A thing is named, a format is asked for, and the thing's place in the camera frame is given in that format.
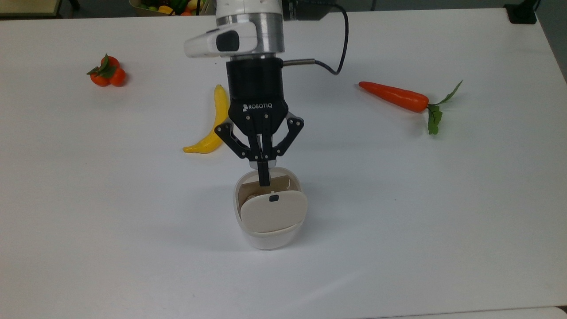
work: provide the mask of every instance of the floor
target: floor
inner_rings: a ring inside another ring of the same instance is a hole
[[[429,10],[502,8],[520,0],[377,0],[376,10]],[[129,0],[79,0],[81,9],[73,11],[69,0],[62,0],[64,18],[114,18],[136,16]],[[347,11],[369,11],[372,0],[338,0]],[[567,81],[567,0],[541,0],[538,18]]]

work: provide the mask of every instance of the yellow banana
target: yellow banana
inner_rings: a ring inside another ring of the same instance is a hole
[[[218,137],[214,132],[214,128],[217,127],[217,125],[219,125],[220,123],[224,122],[229,116],[229,98],[227,97],[226,92],[221,85],[217,85],[214,88],[214,105],[217,112],[214,118],[213,128],[211,129],[209,134],[202,140],[200,140],[197,144],[184,147],[184,152],[207,154],[216,150],[219,146],[222,145],[221,138]]]

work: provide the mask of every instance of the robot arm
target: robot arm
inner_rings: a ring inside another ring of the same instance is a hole
[[[216,29],[185,42],[185,54],[230,58],[226,63],[229,118],[215,132],[238,157],[248,159],[250,166],[258,170],[259,184],[269,186],[269,169],[276,165],[276,157],[287,151],[304,124],[289,112],[284,100],[284,62],[276,57],[284,51],[281,2],[217,0],[216,18]],[[274,146],[272,136],[284,120],[288,133]],[[234,126],[247,136],[248,145],[234,135]]]

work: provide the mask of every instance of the carrot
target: carrot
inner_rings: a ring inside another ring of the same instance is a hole
[[[447,95],[443,100],[441,100],[441,102],[436,104],[429,104],[428,97],[414,91],[408,91],[397,87],[364,81],[359,82],[358,85],[366,91],[378,96],[379,98],[382,98],[399,107],[403,107],[406,110],[421,113],[425,111],[425,109],[427,109],[429,111],[428,131],[429,134],[435,135],[439,132],[438,126],[439,122],[441,121],[441,116],[443,115],[443,112],[439,110],[439,106],[443,103],[449,102],[449,99],[451,99],[453,95],[455,95],[461,83],[463,83],[463,81],[460,81],[455,89],[453,89],[453,92]]]

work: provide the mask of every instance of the white tabletop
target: white tabletop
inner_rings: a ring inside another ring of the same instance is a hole
[[[305,128],[278,165],[310,207],[251,248],[232,208],[250,170],[210,130],[213,17],[0,22],[3,318],[345,319],[567,304],[567,86],[540,24],[504,9],[350,14],[343,72],[284,68]],[[58,31],[65,30],[65,35]],[[342,17],[285,24],[282,58],[335,66]],[[85,73],[108,52],[126,86]],[[442,99],[425,115],[359,90]]]
[[[404,319],[566,319],[566,318],[567,318],[567,314],[563,310],[555,307],[430,314],[425,316],[404,317]]]

